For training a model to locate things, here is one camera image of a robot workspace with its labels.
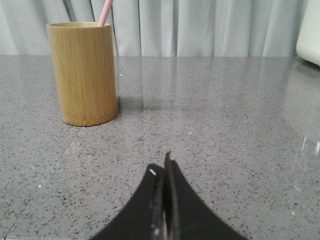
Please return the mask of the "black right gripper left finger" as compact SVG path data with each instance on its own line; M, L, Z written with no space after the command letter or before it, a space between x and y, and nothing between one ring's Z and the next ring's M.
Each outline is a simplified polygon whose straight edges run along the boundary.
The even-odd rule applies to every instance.
M149 164L122 210L92 240L163 240L164 169Z

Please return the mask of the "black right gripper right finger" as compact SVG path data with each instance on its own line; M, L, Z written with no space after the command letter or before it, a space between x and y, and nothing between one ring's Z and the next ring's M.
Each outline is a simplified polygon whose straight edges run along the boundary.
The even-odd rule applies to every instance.
M163 203L169 240L244 240L201 200L167 152Z

